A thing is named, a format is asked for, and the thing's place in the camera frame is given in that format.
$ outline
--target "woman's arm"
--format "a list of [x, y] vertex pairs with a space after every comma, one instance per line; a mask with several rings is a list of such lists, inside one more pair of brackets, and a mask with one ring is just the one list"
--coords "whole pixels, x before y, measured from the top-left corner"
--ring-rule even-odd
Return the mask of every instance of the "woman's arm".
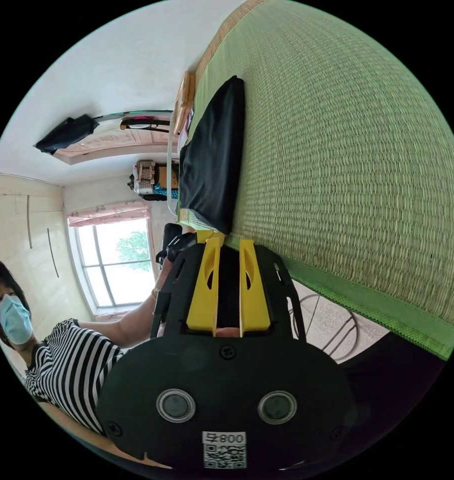
[[[162, 288], [172, 265], [168, 259], [165, 259], [162, 271], [155, 283], [155, 289], [159, 290]], [[83, 329], [95, 330], [106, 336], [120, 348], [128, 349], [150, 338], [155, 302], [156, 298], [150, 294], [139, 307], [128, 312], [118, 321], [81, 321], [78, 325]]]
[[151, 465], [153, 467], [162, 467], [162, 468], [170, 468], [166, 465], [162, 465], [161, 463], [157, 463], [153, 460], [149, 460], [147, 455], [143, 460], [138, 460], [121, 450], [119, 450], [115, 444], [107, 437], [101, 436], [94, 431], [85, 428], [83, 425], [80, 425], [78, 422], [73, 420], [73, 418], [69, 417], [65, 412], [60, 410], [54, 405], [46, 402], [40, 402], [38, 405], [42, 408], [42, 410], [59, 426], [61, 426], [64, 430], [66, 430], [71, 435], [89, 443], [90, 445], [97, 447], [101, 450], [109, 452], [113, 455], [118, 457], [122, 457], [127, 460], [131, 460], [132, 462], [137, 462], [144, 465]]

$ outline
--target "striped shirt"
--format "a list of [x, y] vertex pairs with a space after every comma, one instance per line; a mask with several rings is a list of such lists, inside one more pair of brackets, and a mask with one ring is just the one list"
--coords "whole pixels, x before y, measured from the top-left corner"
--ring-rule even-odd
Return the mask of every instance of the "striped shirt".
[[122, 350], [97, 331], [65, 320], [38, 345], [26, 372], [25, 387], [94, 432], [105, 435], [96, 408], [106, 376]]

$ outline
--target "face mask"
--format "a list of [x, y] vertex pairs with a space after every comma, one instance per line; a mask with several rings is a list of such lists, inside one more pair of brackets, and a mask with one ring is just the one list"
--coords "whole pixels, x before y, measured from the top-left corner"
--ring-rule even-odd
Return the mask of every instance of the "face mask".
[[0, 324], [8, 339], [15, 345], [23, 345], [33, 334], [30, 312], [17, 296], [5, 295], [0, 302]]

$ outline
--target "pink curtain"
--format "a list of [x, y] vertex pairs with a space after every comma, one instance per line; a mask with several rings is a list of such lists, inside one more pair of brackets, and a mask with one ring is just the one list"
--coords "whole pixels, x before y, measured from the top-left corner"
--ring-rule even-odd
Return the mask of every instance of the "pink curtain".
[[85, 225], [116, 224], [149, 217], [150, 207], [144, 200], [139, 199], [73, 211], [68, 215], [68, 223], [69, 226], [78, 228]]

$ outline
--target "label sticker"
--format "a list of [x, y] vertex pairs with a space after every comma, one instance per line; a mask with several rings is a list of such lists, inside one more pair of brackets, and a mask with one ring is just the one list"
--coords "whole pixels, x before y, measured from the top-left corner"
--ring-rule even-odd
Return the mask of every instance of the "label sticker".
[[247, 468], [247, 437], [244, 431], [203, 431], [202, 443], [206, 469]]

